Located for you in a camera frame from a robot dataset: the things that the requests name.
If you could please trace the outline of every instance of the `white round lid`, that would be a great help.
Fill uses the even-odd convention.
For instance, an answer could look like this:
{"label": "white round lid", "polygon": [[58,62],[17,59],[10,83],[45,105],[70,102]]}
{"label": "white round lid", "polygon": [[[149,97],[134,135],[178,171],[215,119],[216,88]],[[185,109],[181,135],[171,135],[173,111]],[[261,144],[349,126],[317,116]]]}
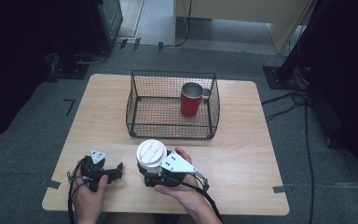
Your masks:
{"label": "white round lid", "polygon": [[136,151],[136,158],[144,168],[157,167],[167,157],[167,148],[160,141],[144,141]]}

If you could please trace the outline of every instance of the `person's left hand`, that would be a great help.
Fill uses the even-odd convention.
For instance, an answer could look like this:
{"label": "person's left hand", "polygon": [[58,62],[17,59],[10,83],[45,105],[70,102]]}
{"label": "person's left hand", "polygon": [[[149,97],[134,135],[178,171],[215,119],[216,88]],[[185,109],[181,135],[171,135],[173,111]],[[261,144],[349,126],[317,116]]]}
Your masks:
{"label": "person's left hand", "polygon": [[[76,176],[82,176],[80,169],[78,169]],[[107,175],[101,177],[97,192],[91,191],[83,179],[78,178],[75,181],[72,191],[76,190],[73,204],[77,212],[78,224],[97,223],[98,217],[103,211],[103,196],[107,181]]]}

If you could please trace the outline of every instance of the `white cylindrical object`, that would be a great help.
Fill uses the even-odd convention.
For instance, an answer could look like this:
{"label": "white cylindrical object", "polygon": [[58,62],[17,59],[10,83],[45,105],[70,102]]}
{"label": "white cylindrical object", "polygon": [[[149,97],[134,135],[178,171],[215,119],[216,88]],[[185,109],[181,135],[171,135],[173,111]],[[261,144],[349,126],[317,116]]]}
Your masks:
{"label": "white cylindrical object", "polygon": [[158,173],[161,162],[167,157],[167,148],[159,140],[143,141],[136,150],[138,163],[148,173]]}

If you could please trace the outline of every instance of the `floor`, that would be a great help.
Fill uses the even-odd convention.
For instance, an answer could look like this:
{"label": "floor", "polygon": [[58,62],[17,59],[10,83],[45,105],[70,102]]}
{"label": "floor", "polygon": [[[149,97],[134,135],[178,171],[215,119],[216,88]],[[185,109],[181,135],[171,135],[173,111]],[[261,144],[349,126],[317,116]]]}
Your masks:
{"label": "floor", "polygon": [[[129,42],[141,38],[141,44],[164,46],[178,45],[186,38],[185,19],[176,20],[176,37],[173,41],[173,1],[120,0],[123,23],[117,41]],[[297,27],[290,43],[281,55],[288,55],[297,42],[302,27]],[[276,55],[265,23],[222,20],[190,20],[188,40],[180,48],[212,49]]]}

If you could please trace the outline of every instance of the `hand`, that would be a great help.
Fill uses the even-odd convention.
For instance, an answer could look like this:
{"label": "hand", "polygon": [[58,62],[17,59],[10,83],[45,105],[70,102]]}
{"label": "hand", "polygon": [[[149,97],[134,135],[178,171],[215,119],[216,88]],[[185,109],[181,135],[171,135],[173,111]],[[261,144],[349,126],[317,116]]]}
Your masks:
{"label": "hand", "polygon": [[[175,151],[181,155],[186,161],[191,163],[190,156],[180,147],[176,147]],[[184,182],[194,187],[198,187],[196,177],[193,175],[186,175]],[[177,187],[167,187],[163,185],[156,185],[155,190],[175,198],[185,210],[196,220],[197,223],[221,223],[219,218],[214,213],[212,207],[206,202],[204,197],[196,192],[194,189],[179,185]]]}
{"label": "hand", "polygon": [[[82,176],[80,169],[76,176]],[[72,192],[75,191],[73,204],[78,216],[78,224],[95,224],[103,211],[103,196],[106,191],[108,176],[103,175],[98,184],[98,191],[93,192],[83,179],[77,178]]]}

